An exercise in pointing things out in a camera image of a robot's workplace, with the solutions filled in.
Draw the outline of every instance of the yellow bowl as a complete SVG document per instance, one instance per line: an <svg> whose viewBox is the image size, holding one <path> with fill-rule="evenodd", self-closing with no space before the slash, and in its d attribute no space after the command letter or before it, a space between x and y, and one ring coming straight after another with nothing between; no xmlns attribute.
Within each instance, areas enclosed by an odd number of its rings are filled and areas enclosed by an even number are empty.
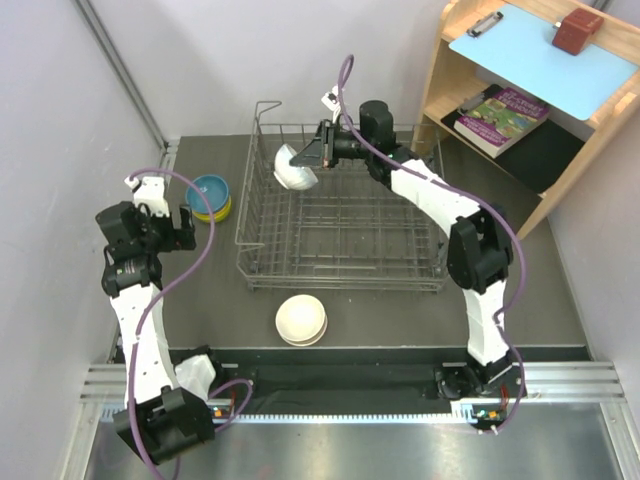
<svg viewBox="0 0 640 480"><path fill-rule="evenodd" d="M211 223L210 218L209 218L209 214L207 214L207 213L198 213L198 212L192 212L192 213L193 213L193 216L196 217L201 222ZM214 212L213 220L216 223L220 223L221 221L223 221L225 218L227 218L229 216L229 213L231 213L231 197L229 197L229 200L227 201L227 203L225 204L224 207L222 207L217 212Z"/></svg>

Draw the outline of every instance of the table surface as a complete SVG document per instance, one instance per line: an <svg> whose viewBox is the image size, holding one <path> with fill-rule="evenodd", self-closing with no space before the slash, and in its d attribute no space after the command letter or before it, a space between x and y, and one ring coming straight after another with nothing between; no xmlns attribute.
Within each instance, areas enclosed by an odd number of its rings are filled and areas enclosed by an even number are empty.
<svg viewBox="0 0 640 480"><path fill-rule="evenodd" d="M455 52L579 119L588 120L638 70L596 45L571 55L552 45L557 30L514 5L477 38L462 35Z"/></svg>
<svg viewBox="0 0 640 480"><path fill-rule="evenodd" d="M236 424L182 459L180 480L622 480L594 405L523 405L497 438L466 425ZM171 478L173 464L160 467ZM146 480L144 465L99 425L85 480Z"/></svg>
<svg viewBox="0 0 640 480"><path fill-rule="evenodd" d="M239 200L249 136L190 137L180 142L175 170L190 178L222 175L232 198ZM538 198L459 142L443 144L445 176L458 186L502 204L517 227ZM172 208L184 201L185 188L172 182ZM237 210L217 226L212 253L195 274L165 299L164 325L173 348L286 347L275 328L275 313L292 290L250 292L236 268ZM208 227L197 224L199 248ZM524 241L529 265L527 290L506 319L507 332L519 345L585 345L548 223ZM200 250L161 258L164 281L182 273ZM513 294L519 267L514 264L507 295ZM448 282L439 294L313 290L325 305L329 327L319 347L404 345L462 347L468 326L461 290Z"/></svg>

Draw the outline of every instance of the clipboard clip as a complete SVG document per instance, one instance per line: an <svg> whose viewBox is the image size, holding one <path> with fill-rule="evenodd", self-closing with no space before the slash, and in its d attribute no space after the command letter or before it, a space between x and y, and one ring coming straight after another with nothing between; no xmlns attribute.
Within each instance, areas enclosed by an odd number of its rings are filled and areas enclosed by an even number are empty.
<svg viewBox="0 0 640 480"><path fill-rule="evenodd" d="M483 33L493 28L500 20L504 18L502 12L493 12L486 17L478 20L471 28L467 30L467 35L478 38Z"/></svg>

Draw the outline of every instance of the white bowl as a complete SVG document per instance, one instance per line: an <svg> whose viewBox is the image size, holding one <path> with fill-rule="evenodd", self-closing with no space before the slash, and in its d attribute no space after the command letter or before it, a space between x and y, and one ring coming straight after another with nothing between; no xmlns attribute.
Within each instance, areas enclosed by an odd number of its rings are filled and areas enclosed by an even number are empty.
<svg viewBox="0 0 640 480"><path fill-rule="evenodd" d="M289 164L296 153L290 145L283 144L276 153L273 175L288 190L308 190L318 183L318 177L309 167L292 167Z"/></svg>
<svg viewBox="0 0 640 480"><path fill-rule="evenodd" d="M285 301L276 314L276 329L282 339L297 347L316 343L327 330L322 302L311 295L296 295Z"/></svg>

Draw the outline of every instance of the white wall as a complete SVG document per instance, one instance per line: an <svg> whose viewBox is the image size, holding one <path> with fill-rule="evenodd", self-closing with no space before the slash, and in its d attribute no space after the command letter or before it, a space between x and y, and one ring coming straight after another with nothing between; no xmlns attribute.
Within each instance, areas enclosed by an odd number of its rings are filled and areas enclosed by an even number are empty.
<svg viewBox="0 0 640 480"><path fill-rule="evenodd" d="M71 1L9 2L0 22L0 476L42 480L116 325L93 217L159 152Z"/></svg>
<svg viewBox="0 0 640 480"><path fill-rule="evenodd" d="M94 0L168 138L249 133L258 100L285 102L274 121L316 123L348 53L352 110L380 98L413 123L447 3Z"/></svg>
<svg viewBox="0 0 640 480"><path fill-rule="evenodd" d="M640 26L637 0L614 0L608 13ZM592 352L615 362L640 425L638 132L640 112L550 219Z"/></svg>

